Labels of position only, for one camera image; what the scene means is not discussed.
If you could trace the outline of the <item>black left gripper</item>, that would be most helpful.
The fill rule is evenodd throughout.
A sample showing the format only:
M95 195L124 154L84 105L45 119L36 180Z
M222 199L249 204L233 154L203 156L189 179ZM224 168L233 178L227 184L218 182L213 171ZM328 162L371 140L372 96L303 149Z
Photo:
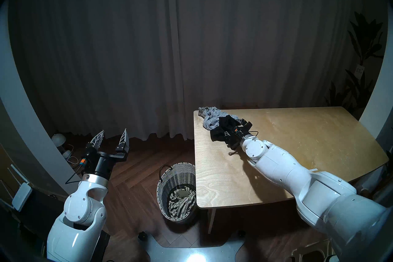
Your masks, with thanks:
M82 174L94 174L105 179L110 179L113 167L116 163L126 161L129 152L129 136L127 129L124 130L114 154L98 151L104 139L105 132L101 130L87 143L85 152L82 154Z

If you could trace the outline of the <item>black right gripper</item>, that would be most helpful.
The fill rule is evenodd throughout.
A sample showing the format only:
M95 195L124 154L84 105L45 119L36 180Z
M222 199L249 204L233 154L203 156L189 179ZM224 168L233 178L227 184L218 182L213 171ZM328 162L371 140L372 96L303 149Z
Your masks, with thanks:
M250 132L252 123L246 120L228 120L227 130L224 131L224 139L228 140L229 147L235 150L241 143L248 138L253 138Z

